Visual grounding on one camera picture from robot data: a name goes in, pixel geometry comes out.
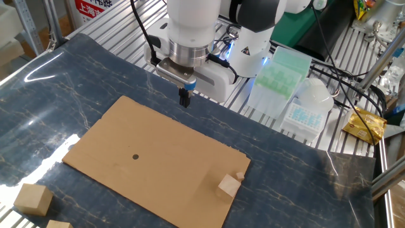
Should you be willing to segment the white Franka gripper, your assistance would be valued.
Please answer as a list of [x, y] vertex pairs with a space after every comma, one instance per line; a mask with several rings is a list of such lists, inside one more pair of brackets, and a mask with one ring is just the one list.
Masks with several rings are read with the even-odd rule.
[[234, 72], [214, 61], [208, 60], [201, 66], [188, 67], [176, 64], [169, 58], [169, 19], [163, 18], [147, 29], [148, 35], [162, 60], [155, 66], [156, 74], [179, 87], [179, 104], [190, 105], [190, 92], [199, 92], [219, 103], [225, 102], [234, 89]]

